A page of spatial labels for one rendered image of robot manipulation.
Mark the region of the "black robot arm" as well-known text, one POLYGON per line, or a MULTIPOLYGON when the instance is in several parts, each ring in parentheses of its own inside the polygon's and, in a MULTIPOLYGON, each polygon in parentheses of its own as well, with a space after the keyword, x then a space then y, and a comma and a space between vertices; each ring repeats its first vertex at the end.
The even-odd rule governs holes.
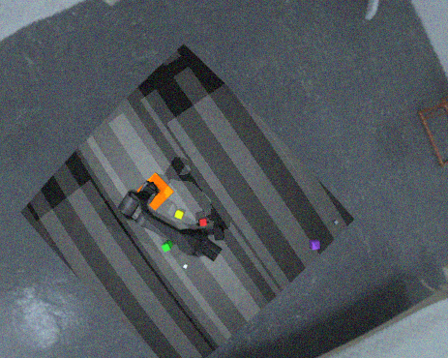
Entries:
POLYGON ((222 248, 213 243, 201 231, 180 229, 154 216, 147 207, 159 193, 159 188, 154 182, 145 181, 139 193, 128 192, 119 204, 121 216, 126 221, 134 221, 142 228, 148 228, 177 245, 184 254, 193 256, 206 256, 215 260, 222 248), (140 206, 140 214, 134 220, 133 214, 140 206))

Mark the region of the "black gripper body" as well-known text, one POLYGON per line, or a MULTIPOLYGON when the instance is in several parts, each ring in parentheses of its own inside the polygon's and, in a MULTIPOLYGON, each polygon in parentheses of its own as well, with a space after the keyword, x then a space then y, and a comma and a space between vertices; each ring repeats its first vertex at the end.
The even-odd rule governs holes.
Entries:
POLYGON ((208 237, 208 235, 214 234, 215 241, 224 239, 224 227, 222 225, 214 225, 213 229, 211 229, 211 230, 206 230, 206 228, 200 228, 200 229, 195 229, 192 231, 196 231, 196 230, 201 231, 207 237, 208 237), (211 231, 213 231, 213 232, 211 232, 211 231), (211 232, 211 233, 208 233, 208 232, 211 232))

